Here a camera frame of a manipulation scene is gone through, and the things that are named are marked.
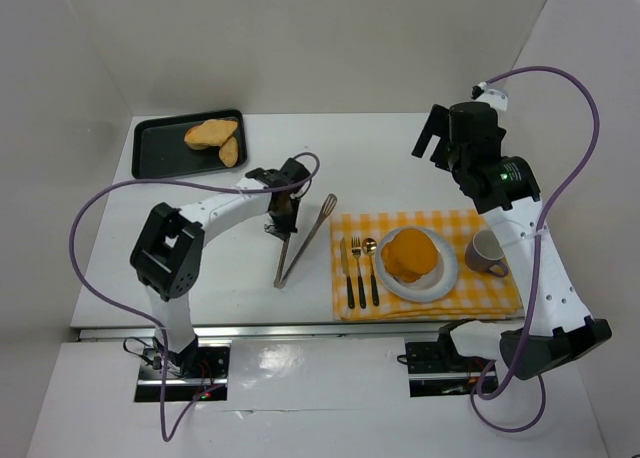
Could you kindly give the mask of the metal kitchen tongs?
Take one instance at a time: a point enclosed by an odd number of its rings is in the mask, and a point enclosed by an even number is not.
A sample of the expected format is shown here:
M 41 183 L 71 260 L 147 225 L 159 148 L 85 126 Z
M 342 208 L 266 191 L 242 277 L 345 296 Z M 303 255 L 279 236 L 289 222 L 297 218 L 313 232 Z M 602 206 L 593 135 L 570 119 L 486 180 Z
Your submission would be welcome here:
M 287 259 L 287 253 L 288 253 L 288 248 L 289 248 L 289 243 L 290 243 L 290 237 L 291 235 L 288 234 L 282 243 L 282 247 L 281 247 L 281 251 L 279 254 L 279 259 L 278 259 L 278 265 L 276 268 L 276 274 L 275 274 L 275 278 L 274 278 L 274 282 L 273 282 L 273 286 L 277 289 L 282 289 L 285 287 L 287 280 L 289 279 L 290 275 L 292 274 L 294 268 L 296 267 L 297 263 L 300 261 L 301 257 L 303 256 L 303 254 L 306 252 L 307 248 L 309 247 L 309 245 L 311 244 L 311 242 L 313 241 L 313 239 L 315 238 L 317 232 L 319 231 L 319 229 L 321 228 L 322 224 L 329 218 L 329 216 L 331 215 L 331 213 L 333 212 L 333 210 L 335 209 L 336 205 L 338 203 L 338 198 L 335 194 L 330 193 L 327 195 L 327 197 L 325 198 L 319 213 L 316 217 L 316 220 L 313 224 L 313 226 L 311 227 L 310 231 L 308 232 L 308 234 L 306 235 L 304 241 L 302 242 L 301 246 L 298 248 L 296 254 L 294 255 L 294 257 L 292 258 L 292 260 L 289 263 L 288 267 L 285 267 L 286 264 L 286 259 Z

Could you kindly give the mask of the orange round bread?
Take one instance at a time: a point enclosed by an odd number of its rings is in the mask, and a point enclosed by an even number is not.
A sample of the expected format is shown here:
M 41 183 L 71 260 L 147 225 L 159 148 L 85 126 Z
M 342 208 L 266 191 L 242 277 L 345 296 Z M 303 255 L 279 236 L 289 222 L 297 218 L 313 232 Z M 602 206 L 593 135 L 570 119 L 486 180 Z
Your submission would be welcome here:
M 381 259 L 394 279 L 414 283 L 436 268 L 439 251 L 426 233 L 406 228 L 382 248 Z

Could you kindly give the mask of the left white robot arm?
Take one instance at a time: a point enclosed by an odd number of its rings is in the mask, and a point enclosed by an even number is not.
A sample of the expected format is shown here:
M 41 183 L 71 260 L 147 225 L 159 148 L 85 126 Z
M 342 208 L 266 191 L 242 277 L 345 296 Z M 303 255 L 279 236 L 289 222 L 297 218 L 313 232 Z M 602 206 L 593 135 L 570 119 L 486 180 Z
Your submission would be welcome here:
M 195 366 L 198 338 L 191 322 L 189 292 L 199 274 L 204 248 L 236 225 L 262 215 L 265 231 L 286 242 L 297 231 L 299 190 L 311 177 L 289 158 L 279 169 L 248 172 L 229 194 L 174 208 L 166 203 L 150 211 L 130 256 L 144 286 L 152 317 L 159 321 L 154 347 L 180 375 Z

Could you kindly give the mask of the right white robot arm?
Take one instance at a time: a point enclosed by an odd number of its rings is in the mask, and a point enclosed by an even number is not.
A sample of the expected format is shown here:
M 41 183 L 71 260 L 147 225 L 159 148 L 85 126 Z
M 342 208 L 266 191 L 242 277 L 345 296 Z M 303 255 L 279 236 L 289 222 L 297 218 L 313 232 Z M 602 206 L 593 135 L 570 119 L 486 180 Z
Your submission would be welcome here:
M 434 105 L 412 154 L 422 157 L 430 140 L 438 140 L 431 162 L 451 173 L 497 238 L 525 310 L 521 325 L 471 319 L 448 325 L 441 342 L 455 355 L 501 361 L 528 380 L 581 358 L 612 330 L 592 316 L 568 277 L 531 167 L 502 154 L 505 135 L 487 103 Z

